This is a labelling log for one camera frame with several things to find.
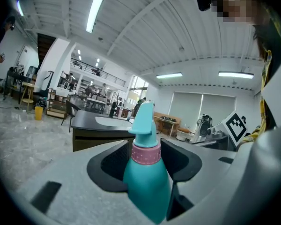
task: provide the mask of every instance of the window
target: window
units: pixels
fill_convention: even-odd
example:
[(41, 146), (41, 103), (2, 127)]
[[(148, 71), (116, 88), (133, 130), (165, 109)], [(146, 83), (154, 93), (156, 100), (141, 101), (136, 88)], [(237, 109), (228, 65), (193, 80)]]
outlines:
[(235, 97), (175, 92), (169, 115), (181, 118), (182, 127), (195, 131), (197, 120), (203, 114), (212, 118), (215, 126), (235, 109)]
[(195, 131), (200, 112), (202, 94), (175, 92), (170, 106), (170, 115), (181, 118), (180, 126)]
[(146, 96), (148, 86), (149, 86), (148, 82), (146, 82), (145, 80), (143, 80), (138, 76), (134, 76), (127, 98), (127, 99), (130, 98), (131, 101), (130, 103), (127, 101), (125, 106), (132, 109), (132, 105), (135, 105), (139, 99), (142, 99)]
[(212, 118), (215, 126), (227, 118), (235, 109), (235, 97), (203, 94), (200, 117), (203, 114)]
[(138, 76), (134, 76), (130, 90), (133, 90), (135, 88), (147, 88), (148, 86), (149, 86), (148, 82), (146, 82), (145, 80), (141, 79)]

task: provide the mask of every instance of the yellow bucket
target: yellow bucket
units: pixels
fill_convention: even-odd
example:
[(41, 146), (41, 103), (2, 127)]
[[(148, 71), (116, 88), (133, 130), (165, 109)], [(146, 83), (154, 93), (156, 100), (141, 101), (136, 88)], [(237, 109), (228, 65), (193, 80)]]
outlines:
[(42, 107), (35, 107), (34, 110), (35, 110), (36, 120), (42, 120), (43, 108)]

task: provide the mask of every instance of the ceiling light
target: ceiling light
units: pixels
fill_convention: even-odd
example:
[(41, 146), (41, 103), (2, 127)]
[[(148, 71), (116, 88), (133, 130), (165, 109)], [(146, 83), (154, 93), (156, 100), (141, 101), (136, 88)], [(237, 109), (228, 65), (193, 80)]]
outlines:
[(95, 21), (99, 12), (99, 8), (102, 4), (103, 0), (93, 0), (92, 6), (89, 11), (88, 23), (86, 25), (86, 31), (92, 32), (94, 29)]
[(156, 76), (158, 79), (162, 78), (170, 78), (170, 77), (182, 77), (182, 73), (173, 73), (173, 74), (165, 74)]
[(24, 14), (23, 14), (23, 11), (22, 11), (22, 8), (21, 8), (21, 5), (20, 5), (20, 1), (18, 0), (17, 1), (17, 7), (18, 7), (18, 10), (19, 10), (19, 13), (22, 17), (24, 17)]
[(220, 77), (240, 77), (252, 79), (254, 74), (252, 73), (238, 73), (238, 72), (219, 72)]

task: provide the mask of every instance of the pink bottle cap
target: pink bottle cap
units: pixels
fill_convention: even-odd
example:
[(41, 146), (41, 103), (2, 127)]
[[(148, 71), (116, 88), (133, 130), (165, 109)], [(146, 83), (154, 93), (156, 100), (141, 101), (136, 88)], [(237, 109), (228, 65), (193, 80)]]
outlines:
[(161, 159), (161, 145), (153, 148), (141, 148), (132, 144), (131, 158), (134, 162), (142, 165), (152, 165)]

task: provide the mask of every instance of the teal spray bottle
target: teal spray bottle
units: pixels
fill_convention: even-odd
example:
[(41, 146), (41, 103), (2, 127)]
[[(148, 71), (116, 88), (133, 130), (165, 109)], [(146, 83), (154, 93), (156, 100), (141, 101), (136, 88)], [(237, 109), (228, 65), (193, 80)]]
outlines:
[(170, 181), (156, 139), (153, 102), (143, 103), (129, 133), (135, 134), (131, 158), (123, 182), (128, 184), (130, 200), (151, 221), (161, 223), (170, 201)]

